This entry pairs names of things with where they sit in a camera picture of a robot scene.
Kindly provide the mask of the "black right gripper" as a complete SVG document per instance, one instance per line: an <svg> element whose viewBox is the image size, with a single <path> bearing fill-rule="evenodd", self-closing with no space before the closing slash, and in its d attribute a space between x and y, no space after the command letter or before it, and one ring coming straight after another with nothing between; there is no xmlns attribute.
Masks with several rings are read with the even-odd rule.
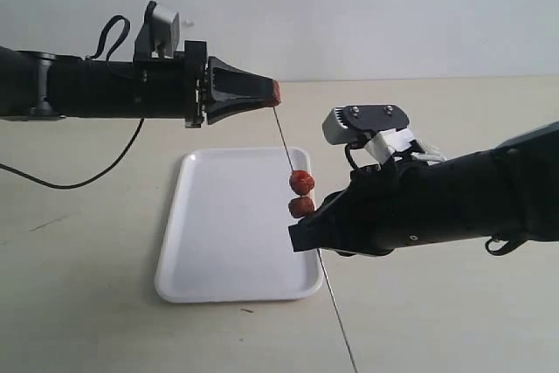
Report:
<svg viewBox="0 0 559 373"><path fill-rule="evenodd" d="M493 159L406 164L395 179L328 195L288 228L295 252L384 257L398 248L482 238L493 228Z"/></svg>

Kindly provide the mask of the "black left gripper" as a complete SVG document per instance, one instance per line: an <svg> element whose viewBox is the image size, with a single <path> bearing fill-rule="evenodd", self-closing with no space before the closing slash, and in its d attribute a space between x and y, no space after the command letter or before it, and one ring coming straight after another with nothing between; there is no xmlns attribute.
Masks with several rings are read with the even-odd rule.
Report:
<svg viewBox="0 0 559 373"><path fill-rule="evenodd" d="M204 123L204 79L208 61L207 43L184 42L184 49L171 58L134 57L135 105L147 119L182 119L186 128ZM217 57L208 61L210 94L204 111L213 125L235 114L272 107L274 81L230 66Z"/></svg>

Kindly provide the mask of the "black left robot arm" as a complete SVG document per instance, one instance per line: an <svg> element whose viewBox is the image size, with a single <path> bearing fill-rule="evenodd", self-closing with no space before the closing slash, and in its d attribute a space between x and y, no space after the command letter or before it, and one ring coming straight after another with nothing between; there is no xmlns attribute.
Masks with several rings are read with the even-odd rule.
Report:
<svg viewBox="0 0 559 373"><path fill-rule="evenodd" d="M1 50L4 119L182 119L187 128L280 104L277 81L187 41L171 58L132 62Z"/></svg>

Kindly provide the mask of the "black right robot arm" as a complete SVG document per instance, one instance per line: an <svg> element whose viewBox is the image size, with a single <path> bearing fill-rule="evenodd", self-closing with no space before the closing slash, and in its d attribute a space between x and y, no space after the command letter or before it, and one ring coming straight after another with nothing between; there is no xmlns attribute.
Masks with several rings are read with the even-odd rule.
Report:
<svg viewBox="0 0 559 373"><path fill-rule="evenodd" d="M498 147L426 164L356 169L345 190L290 226L296 252L385 256L398 248L471 238L500 241L493 256L558 239L558 125Z"/></svg>

